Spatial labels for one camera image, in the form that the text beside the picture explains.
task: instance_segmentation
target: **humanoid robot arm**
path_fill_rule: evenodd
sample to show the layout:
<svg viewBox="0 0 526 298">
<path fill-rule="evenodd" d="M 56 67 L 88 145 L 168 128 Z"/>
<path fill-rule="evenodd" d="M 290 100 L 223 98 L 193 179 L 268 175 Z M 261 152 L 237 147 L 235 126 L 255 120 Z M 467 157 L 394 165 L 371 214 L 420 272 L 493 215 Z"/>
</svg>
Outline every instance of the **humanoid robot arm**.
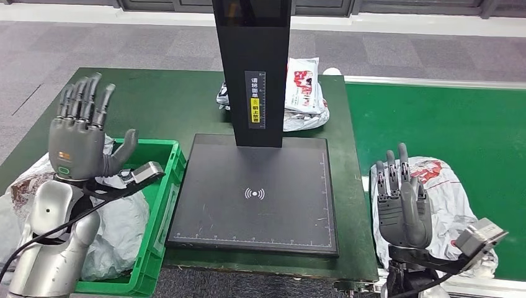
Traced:
<svg viewBox="0 0 526 298">
<path fill-rule="evenodd" d="M 417 177 L 411 178 L 405 144 L 400 143 L 398 150 L 401 167 L 400 189 L 394 153 L 387 151 L 390 192 L 386 187 L 383 163 L 377 162 L 380 233 L 390 244 L 391 258 L 382 296 L 417 298 L 420 292 L 439 285 L 451 275 L 470 269 L 497 245 L 507 232 L 484 218 L 468 226 L 457 238 L 455 246 L 462 252 L 457 260 L 442 260 L 431 256 L 426 250 L 433 235 L 430 199 L 420 180 Z M 447 274 L 439 278 L 436 271 Z M 438 293 L 438 296 L 431 297 L 448 297 L 441 288 L 435 293 Z"/>
<path fill-rule="evenodd" d="M 115 85 L 106 87 L 95 108 L 100 78 L 99 73 L 82 78 L 60 94 L 48 147 L 55 178 L 37 189 L 20 245 L 0 273 L 2 279 L 9 264 L 18 258 L 10 298 L 69 297 L 99 229 L 100 218 L 95 211 L 164 175 L 162 167 L 150 161 L 131 172 L 124 189 L 96 183 L 95 177 L 117 174 L 137 144 L 137 132 L 130 129 L 113 154 L 103 153 L 104 124 Z M 104 202 L 93 207 L 90 196 Z"/>
</svg>

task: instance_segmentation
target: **black platform base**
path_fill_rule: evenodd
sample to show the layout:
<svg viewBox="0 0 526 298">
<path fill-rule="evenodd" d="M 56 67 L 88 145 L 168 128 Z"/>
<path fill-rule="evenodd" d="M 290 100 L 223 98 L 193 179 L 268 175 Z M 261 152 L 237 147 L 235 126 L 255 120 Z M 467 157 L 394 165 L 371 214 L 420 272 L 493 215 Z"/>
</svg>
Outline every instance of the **black platform base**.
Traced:
<svg viewBox="0 0 526 298">
<path fill-rule="evenodd" d="M 196 134 L 167 245 L 337 256 L 326 140 Z"/>
</svg>

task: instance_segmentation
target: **green tabletop mat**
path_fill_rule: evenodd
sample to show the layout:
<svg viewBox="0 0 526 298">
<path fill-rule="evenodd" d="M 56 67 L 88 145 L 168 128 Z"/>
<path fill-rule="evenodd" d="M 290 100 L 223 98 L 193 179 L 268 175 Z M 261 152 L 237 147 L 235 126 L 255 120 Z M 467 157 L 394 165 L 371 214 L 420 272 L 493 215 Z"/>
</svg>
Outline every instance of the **green tabletop mat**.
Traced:
<svg viewBox="0 0 526 298">
<path fill-rule="evenodd" d="M 233 133 L 228 113 L 220 111 L 215 102 L 223 73 L 80 68 L 70 82 L 95 71 L 102 73 L 100 89 L 109 83 L 117 86 L 106 125 L 112 137 L 122 137 L 127 129 L 136 128 L 140 138 L 179 141 L 188 156 L 195 133 Z M 164 264 L 348 281 L 378 279 L 344 80 L 341 76 L 321 76 L 319 80 L 331 120 L 321 128 L 286 136 L 328 140 L 340 257 L 170 249 Z M 56 100 L 0 166 L 0 189 L 47 151 L 55 111 Z"/>
<path fill-rule="evenodd" d="M 510 234 L 496 277 L 526 280 L 526 91 L 346 84 L 362 176 L 385 151 L 448 163 L 477 217 Z"/>
</svg>

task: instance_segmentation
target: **black cable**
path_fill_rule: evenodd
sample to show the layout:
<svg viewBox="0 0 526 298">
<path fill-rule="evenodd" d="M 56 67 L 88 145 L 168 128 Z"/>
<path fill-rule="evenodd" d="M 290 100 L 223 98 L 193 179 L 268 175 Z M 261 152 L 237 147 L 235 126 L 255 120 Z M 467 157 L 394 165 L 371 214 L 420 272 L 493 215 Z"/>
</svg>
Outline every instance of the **black cable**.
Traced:
<svg viewBox="0 0 526 298">
<path fill-rule="evenodd" d="M 104 201 L 104 202 L 100 203 L 99 205 L 96 205 L 95 207 L 84 211 L 83 213 L 79 214 L 79 216 L 77 216 L 76 218 L 70 220 L 69 222 L 63 223 L 62 225 L 59 225 L 58 227 L 54 228 L 53 230 L 50 230 L 49 232 L 46 232 L 46 233 L 44 233 L 42 235 L 39 235 L 39 236 L 31 239 L 30 241 L 24 243 L 20 247 L 18 247 L 18 249 L 16 249 L 15 252 L 13 252 L 13 254 L 7 259 L 4 267 L 2 267 L 2 271 L 0 271 L 0 282 L 4 278 L 4 275 L 6 274 L 7 269 L 9 268 L 9 265 L 17 258 L 18 254 L 20 252 L 22 252 L 24 249 L 26 249 L 29 245 L 31 245 L 31 244 L 33 244 L 35 242 L 39 242 L 40 240 L 46 238 L 47 236 L 49 236 L 51 234 L 54 234 L 54 233 L 56 233 L 56 232 L 58 232 L 58 231 L 60 231 L 60 230 L 62 230 L 64 228 L 68 228 L 68 227 L 72 226 L 74 223 L 76 223 L 79 220 L 85 218 L 89 214 L 93 213 L 95 210 L 97 210 L 97 209 L 101 208 L 102 206 L 108 204 L 109 202 L 113 202 L 113 201 L 114 200 Z"/>
<path fill-rule="evenodd" d="M 434 286 L 438 286 L 439 284 L 443 283 L 444 281 L 448 280 L 450 277 L 452 277 L 453 275 L 452 274 L 446 274 L 444 276 L 442 276 L 441 278 L 439 279 L 436 279 L 435 281 L 432 281 L 428 284 L 426 284 L 425 286 L 423 287 L 420 287 L 418 289 L 414 289 L 414 290 L 410 290 L 410 291 L 407 291 L 407 292 L 403 292 L 403 293 L 400 293 L 400 294 L 397 294 L 397 295 L 394 295 L 394 296 L 389 296 L 389 293 L 387 293 L 387 297 L 388 298 L 404 298 L 404 297 L 409 297 L 409 296 L 412 296 L 412 295 L 416 295 L 420 292 L 423 292 L 427 289 L 430 289 Z"/>
</svg>

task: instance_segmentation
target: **scanner symbol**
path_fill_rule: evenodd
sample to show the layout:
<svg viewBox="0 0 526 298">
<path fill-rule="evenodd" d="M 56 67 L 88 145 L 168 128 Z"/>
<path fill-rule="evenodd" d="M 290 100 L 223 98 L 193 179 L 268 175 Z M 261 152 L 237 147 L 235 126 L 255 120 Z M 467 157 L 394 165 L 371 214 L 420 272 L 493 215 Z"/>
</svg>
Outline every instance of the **scanner symbol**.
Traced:
<svg viewBox="0 0 526 298">
<path fill-rule="evenodd" d="M 265 190 L 263 188 L 258 191 L 253 191 L 250 188 L 245 189 L 245 198 L 250 199 L 253 197 L 263 200 L 263 198 L 265 198 Z"/>
</svg>

